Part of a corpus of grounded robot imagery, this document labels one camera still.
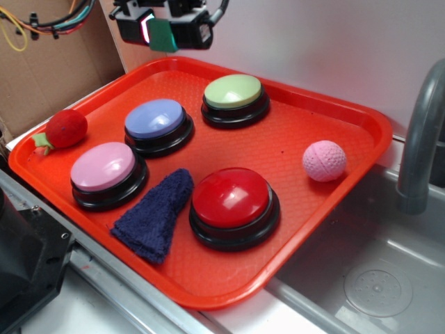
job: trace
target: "plastic tray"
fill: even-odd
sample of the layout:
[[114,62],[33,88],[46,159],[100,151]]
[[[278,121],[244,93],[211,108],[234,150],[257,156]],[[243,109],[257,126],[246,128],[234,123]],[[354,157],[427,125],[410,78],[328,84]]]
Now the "plastic tray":
[[[261,78],[270,96],[266,118],[243,129],[214,129],[200,113],[204,89],[214,79],[232,73],[235,71],[182,57],[147,63],[74,107],[88,119],[88,134],[80,144],[44,157],[31,138],[45,130],[43,125],[18,143],[10,154],[10,167],[178,304],[212,310],[242,301],[268,282],[372,167],[389,146],[392,130],[388,120],[372,109]],[[192,116],[195,135],[191,142],[169,156],[146,160],[149,182],[127,205],[102,213],[80,209],[71,194],[72,164],[100,143],[123,142],[127,114],[158,98],[178,101]],[[348,158],[344,177],[328,183],[310,180],[302,167],[305,149],[323,139],[338,143]],[[259,246],[235,253],[203,246],[188,222],[190,203],[177,219],[172,248],[162,265],[138,257],[110,234],[121,215],[176,169],[187,168],[197,184],[216,170],[236,166],[257,171],[280,199],[280,225]]]

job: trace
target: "dark blue towel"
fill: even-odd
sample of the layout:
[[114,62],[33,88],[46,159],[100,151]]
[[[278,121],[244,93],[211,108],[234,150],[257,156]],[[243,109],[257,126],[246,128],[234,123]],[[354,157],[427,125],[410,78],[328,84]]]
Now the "dark blue towel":
[[192,191],[188,170],[176,170],[125,212],[111,233],[139,256],[162,263],[170,251],[177,215]]

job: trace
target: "button top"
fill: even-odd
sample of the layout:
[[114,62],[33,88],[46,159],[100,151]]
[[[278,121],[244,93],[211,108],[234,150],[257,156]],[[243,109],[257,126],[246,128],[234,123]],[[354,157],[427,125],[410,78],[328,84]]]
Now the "button top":
[[125,119],[125,128],[134,138],[151,139],[176,129],[184,117],[180,103],[169,99],[153,100],[133,109]]
[[237,228],[258,218],[267,208],[270,187],[247,168],[219,170],[204,178],[193,192],[197,216],[215,228]]
[[219,109],[247,106],[260,94],[261,82],[246,74],[231,74],[216,79],[204,91],[207,104]]
[[124,143],[111,142],[83,153],[71,168],[71,180],[83,191],[101,191],[115,186],[133,170],[136,158]]

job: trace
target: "tray rim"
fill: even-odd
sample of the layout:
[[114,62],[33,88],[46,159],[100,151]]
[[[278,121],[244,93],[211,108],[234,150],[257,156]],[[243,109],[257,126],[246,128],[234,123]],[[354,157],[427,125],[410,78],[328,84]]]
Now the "tray rim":
[[[158,72],[178,70],[180,72],[186,72],[196,75],[194,71],[188,70],[192,68],[199,68],[203,73],[205,73],[204,78],[208,80],[217,79],[222,75],[242,73],[236,70],[228,69],[210,63],[205,63],[203,61],[198,61],[192,58],[186,58],[183,56],[159,58],[143,64],[127,74],[124,74],[122,77],[116,79],[109,85],[100,88],[96,92],[77,102],[72,106],[72,108],[82,112],[84,115],[87,115],[90,112],[94,111],[98,106],[101,106],[104,102],[111,100],[111,98],[108,98],[107,96],[113,95],[111,94],[112,92],[117,93],[118,91],[120,91],[119,88],[123,84],[127,82],[136,83],[145,79],[145,77],[147,76],[147,72],[155,74]],[[342,109],[344,109],[345,107],[347,109],[353,109],[357,112],[357,116],[361,115],[362,117],[357,117],[354,122],[351,122],[348,119],[347,122],[365,129],[370,135],[372,135],[375,145],[370,154],[368,154],[361,161],[360,165],[351,171],[347,178],[342,183],[340,183],[340,185],[326,198],[322,205],[317,208],[317,210],[309,217],[305,224],[295,232],[292,238],[290,238],[290,240],[288,240],[266,263],[262,270],[244,286],[220,296],[196,296],[185,292],[184,288],[178,285],[175,281],[161,275],[153,266],[149,265],[149,271],[150,274],[152,274],[153,279],[145,279],[149,283],[153,284],[155,287],[158,287],[171,299],[187,308],[196,310],[221,309],[229,305],[239,303],[255,292],[258,292],[262,287],[264,287],[268,280],[270,280],[273,275],[275,275],[278,269],[291,257],[292,253],[294,253],[304,242],[304,240],[308,238],[308,236],[318,227],[318,225],[330,213],[330,211],[332,211],[332,209],[330,208],[335,207],[339,202],[341,202],[341,200],[343,200],[343,198],[356,185],[356,183],[358,183],[361,178],[371,169],[371,167],[378,160],[380,155],[386,151],[392,141],[392,128],[388,119],[375,109],[371,109],[369,107],[341,100],[335,97],[330,97],[328,95],[290,86],[285,83],[279,83],[261,77],[257,78],[265,86],[265,89],[268,91],[268,94],[270,95],[270,98],[272,100],[279,100],[283,103],[287,103],[295,98],[301,97],[304,99],[309,98],[310,100],[317,100],[318,103],[329,104],[331,107],[338,106]],[[334,118],[344,120],[342,119],[341,115],[335,115]],[[42,132],[44,129],[45,124],[37,127],[32,132],[27,134],[10,153],[8,163],[15,173],[17,173],[26,182],[28,182],[39,193],[42,194],[41,189],[46,189],[46,192],[48,194],[42,195],[48,197],[48,199],[53,198],[54,200],[54,197],[57,197],[57,194],[54,193],[45,184],[40,182],[38,178],[36,179],[33,176],[33,173],[22,166],[18,159],[18,152],[21,149],[25,149],[26,146],[33,146],[33,144],[30,142],[32,141],[32,135],[38,132]],[[52,204],[59,210],[63,211],[64,209],[60,208],[59,205],[54,204],[53,200],[50,200]],[[65,209],[67,208],[69,209],[69,218],[75,225],[83,229],[80,224],[76,223],[76,220],[83,220],[85,216],[81,212],[71,210],[69,208],[69,205],[66,205]],[[103,241],[97,241],[98,233],[102,233],[102,229],[94,224],[91,224],[89,231],[90,236],[94,240],[96,240],[96,242],[100,243],[103,247],[109,250],[110,245],[107,245],[107,243],[104,243]],[[297,238],[297,236],[300,236],[301,234],[303,234],[305,237]],[[141,259],[139,257],[133,257],[132,259],[125,261],[123,260],[123,262],[131,267],[132,270],[134,270],[134,266],[138,266],[140,264],[140,261]]]

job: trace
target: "white wall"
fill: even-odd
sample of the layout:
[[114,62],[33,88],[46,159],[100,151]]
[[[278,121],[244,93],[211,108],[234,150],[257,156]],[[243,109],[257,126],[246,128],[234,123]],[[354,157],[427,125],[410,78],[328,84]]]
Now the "white wall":
[[[208,0],[212,13],[220,0]],[[404,136],[445,57],[444,0],[231,0],[208,51],[178,51],[369,106]]]

